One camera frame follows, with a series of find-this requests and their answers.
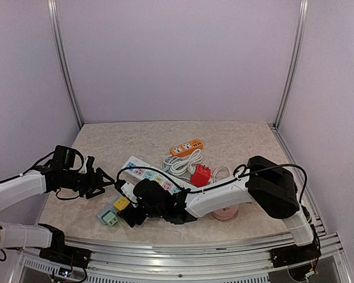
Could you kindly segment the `yellow cube adapter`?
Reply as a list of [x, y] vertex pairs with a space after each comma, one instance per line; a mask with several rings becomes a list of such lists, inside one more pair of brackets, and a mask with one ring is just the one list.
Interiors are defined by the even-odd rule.
[[126, 197], [121, 196], [120, 198], [118, 198], [117, 200], [114, 201], [113, 207], [115, 208], [115, 210], [117, 212], [120, 212], [120, 211], [126, 209], [127, 206], [130, 204], [131, 204], [130, 201]]

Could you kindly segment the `light blue power strip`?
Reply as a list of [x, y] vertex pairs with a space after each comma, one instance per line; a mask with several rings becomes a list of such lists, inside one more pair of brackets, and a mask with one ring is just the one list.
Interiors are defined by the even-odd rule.
[[113, 203], [108, 204], [103, 210], [101, 210], [97, 214], [98, 220], [101, 224], [106, 226], [114, 226], [118, 219], [117, 219], [117, 211], [113, 206]]

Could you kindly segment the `long white power strip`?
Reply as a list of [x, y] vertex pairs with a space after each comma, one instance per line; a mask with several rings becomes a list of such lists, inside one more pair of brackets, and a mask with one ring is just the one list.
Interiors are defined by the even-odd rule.
[[127, 175], [133, 179], [133, 183], [143, 179], [154, 180], [158, 182], [165, 190], [167, 190], [171, 195], [177, 194], [180, 192], [179, 187], [183, 187], [184, 189], [189, 189], [195, 187], [188, 182], [179, 179], [178, 177], [172, 176], [169, 173], [161, 174], [161, 170], [144, 162], [137, 157], [130, 156], [129, 159], [124, 163], [122, 168], [125, 167], [136, 167], [135, 169], [125, 170], [121, 173], [121, 177]]

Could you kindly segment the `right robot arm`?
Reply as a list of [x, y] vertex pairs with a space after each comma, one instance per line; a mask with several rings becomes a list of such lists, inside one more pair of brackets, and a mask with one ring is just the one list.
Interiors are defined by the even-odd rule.
[[255, 202], [269, 217], [283, 221], [294, 241], [290, 257], [301, 262], [319, 247], [319, 240], [288, 167], [254, 156], [219, 182], [186, 187], [163, 171], [131, 164], [120, 172], [135, 173], [139, 181], [131, 185], [117, 175], [114, 186], [130, 202], [122, 218], [131, 227], [146, 218], [183, 225], [219, 209]]

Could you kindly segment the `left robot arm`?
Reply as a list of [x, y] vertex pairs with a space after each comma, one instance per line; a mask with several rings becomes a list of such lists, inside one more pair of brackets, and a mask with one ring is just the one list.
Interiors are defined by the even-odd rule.
[[[115, 180], [101, 168], [93, 168], [94, 157], [83, 157], [76, 149], [58, 145], [28, 170], [0, 181], [0, 213], [23, 200], [61, 189], [70, 189], [80, 198], [91, 199], [105, 192]], [[58, 262], [65, 262], [71, 250], [63, 231], [50, 225], [21, 225], [0, 222], [0, 250], [40, 248]]]

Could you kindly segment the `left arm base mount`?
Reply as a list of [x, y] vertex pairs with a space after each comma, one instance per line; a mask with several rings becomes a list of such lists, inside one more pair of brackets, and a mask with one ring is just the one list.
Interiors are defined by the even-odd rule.
[[40, 249], [40, 258], [47, 259], [62, 265], [87, 268], [91, 257], [89, 249], [68, 246], [64, 243], [55, 244], [49, 248]]

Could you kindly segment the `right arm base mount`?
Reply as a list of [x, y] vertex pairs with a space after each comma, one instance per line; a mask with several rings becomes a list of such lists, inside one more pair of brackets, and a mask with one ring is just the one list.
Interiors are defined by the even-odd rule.
[[314, 263], [321, 257], [321, 243], [318, 237], [314, 237], [312, 243], [305, 246], [290, 245], [274, 248], [270, 251], [274, 268], [299, 264], [306, 261]]

